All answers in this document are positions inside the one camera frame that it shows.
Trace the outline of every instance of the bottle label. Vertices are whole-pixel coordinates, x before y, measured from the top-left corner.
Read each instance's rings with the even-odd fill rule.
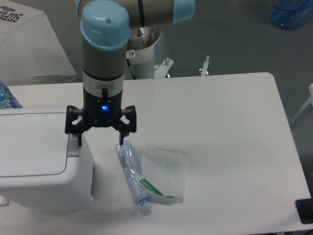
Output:
[[[0,102],[0,109],[13,109],[9,99]]]
[[[140,187],[146,188],[146,189],[149,190],[150,192],[155,193],[155,194],[157,194],[157,195],[164,196],[164,197],[167,197],[167,198],[169,198],[169,199],[175,198],[174,196],[165,196],[165,195],[163,195],[163,193],[161,193],[159,190],[157,190],[157,189],[156,189],[148,180],[146,180],[146,179],[141,179],[138,184],[139,184]]]

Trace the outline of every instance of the white table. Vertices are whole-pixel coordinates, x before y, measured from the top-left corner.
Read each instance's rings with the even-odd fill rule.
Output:
[[[82,84],[11,87],[24,107],[82,107]],[[135,105],[137,150],[188,153],[185,199],[134,210],[112,128],[86,138],[97,162],[92,209],[33,212],[0,208],[1,235],[243,235],[312,229],[295,200],[309,198],[274,78],[268,73],[126,81],[123,107]]]

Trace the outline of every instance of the white box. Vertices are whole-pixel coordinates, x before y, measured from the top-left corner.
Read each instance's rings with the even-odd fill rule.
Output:
[[[65,119],[65,109],[0,111],[0,195],[40,211],[93,205],[94,159]]]

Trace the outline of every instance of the light blue joint cap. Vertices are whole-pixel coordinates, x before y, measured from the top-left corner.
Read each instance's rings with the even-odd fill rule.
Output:
[[[93,47],[106,51],[118,50],[129,39],[129,15],[116,2],[91,1],[83,9],[80,29],[84,39]]]
[[[174,0],[172,23],[190,19],[196,11],[196,0]]]
[[[76,7],[78,8],[80,0],[75,0]]]

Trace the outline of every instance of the blue water bottle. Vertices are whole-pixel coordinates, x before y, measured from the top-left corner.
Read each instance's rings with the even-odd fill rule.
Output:
[[[273,23],[283,29],[300,28],[313,8],[313,0],[276,0],[271,12]]]
[[[0,109],[16,109],[21,107],[21,104],[12,95],[9,88],[0,82]]]

